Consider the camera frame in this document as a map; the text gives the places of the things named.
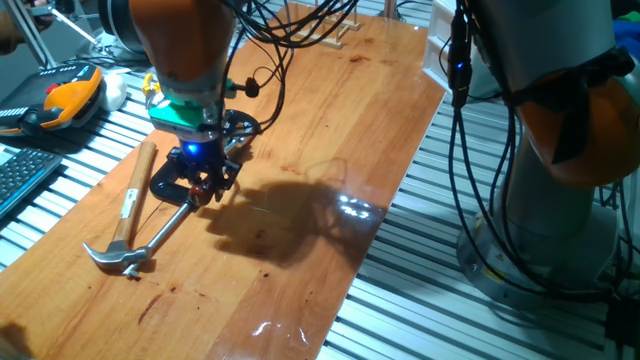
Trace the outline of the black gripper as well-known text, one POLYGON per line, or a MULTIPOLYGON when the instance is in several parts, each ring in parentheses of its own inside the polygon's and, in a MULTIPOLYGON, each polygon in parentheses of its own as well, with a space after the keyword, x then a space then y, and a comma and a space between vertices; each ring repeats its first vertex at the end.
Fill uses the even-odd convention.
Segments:
POLYGON ((224 193, 233 186, 242 168, 241 163, 226 160, 222 143, 218 138, 204 142, 181 140, 180 150, 177 147, 172 148, 167 160, 172 168, 167 186, 172 192, 180 191, 185 196, 196 194, 194 185, 199 182, 196 170, 214 172, 212 192, 216 202, 219 202, 224 193))

